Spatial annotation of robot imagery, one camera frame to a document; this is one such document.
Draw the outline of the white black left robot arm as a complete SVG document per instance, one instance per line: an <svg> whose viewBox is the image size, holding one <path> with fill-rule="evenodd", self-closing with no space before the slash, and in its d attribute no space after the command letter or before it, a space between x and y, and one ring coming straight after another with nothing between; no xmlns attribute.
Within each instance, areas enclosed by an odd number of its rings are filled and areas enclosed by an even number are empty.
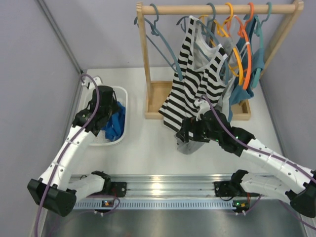
<svg viewBox="0 0 316 237"><path fill-rule="evenodd" d="M39 179L31 179L27 185L37 205L65 217L81 199L93 194L107 196L113 193L111 178L103 171L93 171L86 178L72 183L70 178L83 160L86 148L119 110L112 87L99 85L93 90L87 107L76 114L54 161Z"/></svg>

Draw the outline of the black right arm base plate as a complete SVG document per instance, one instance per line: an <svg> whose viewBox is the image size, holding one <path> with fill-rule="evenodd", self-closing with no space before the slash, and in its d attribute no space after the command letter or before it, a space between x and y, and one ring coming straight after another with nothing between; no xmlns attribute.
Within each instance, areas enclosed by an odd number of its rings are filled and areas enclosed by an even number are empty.
<svg viewBox="0 0 316 237"><path fill-rule="evenodd" d="M214 182L215 196L224 200L230 201L236 197L247 197L247 192L239 184L230 181Z"/></svg>

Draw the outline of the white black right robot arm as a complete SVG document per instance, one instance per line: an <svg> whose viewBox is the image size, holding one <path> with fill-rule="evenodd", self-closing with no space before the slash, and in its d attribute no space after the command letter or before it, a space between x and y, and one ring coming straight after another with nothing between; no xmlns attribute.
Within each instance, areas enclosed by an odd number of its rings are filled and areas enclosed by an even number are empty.
<svg viewBox="0 0 316 237"><path fill-rule="evenodd" d="M257 193L288 203L306 217L316 216L316 172L274 152L245 129L231 126L218 110L207 111L200 119L185 118L176 138L183 143L217 142L224 151L271 174L269 178L236 171L230 180L230 189L236 196Z"/></svg>

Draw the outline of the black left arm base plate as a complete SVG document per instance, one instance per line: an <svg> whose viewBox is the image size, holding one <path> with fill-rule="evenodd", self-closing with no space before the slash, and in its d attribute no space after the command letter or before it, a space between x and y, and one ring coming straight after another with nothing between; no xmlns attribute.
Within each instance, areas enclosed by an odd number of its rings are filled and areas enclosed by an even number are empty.
<svg viewBox="0 0 316 237"><path fill-rule="evenodd" d="M111 196L116 196L118 198L123 198L125 197L126 192L127 192L126 182L112 182L108 194Z"/></svg>

